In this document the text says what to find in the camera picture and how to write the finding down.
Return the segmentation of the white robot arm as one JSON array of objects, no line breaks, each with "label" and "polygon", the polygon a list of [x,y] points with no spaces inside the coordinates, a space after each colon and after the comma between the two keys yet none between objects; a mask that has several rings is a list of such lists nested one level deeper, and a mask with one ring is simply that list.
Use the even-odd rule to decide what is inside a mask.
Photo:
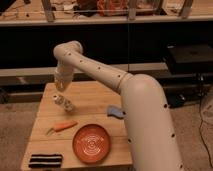
[{"label": "white robot arm", "polygon": [[77,41],[55,46],[53,54],[58,90],[66,90],[78,69],[120,95],[135,171],[184,171],[166,96],[155,78],[85,57]]}]

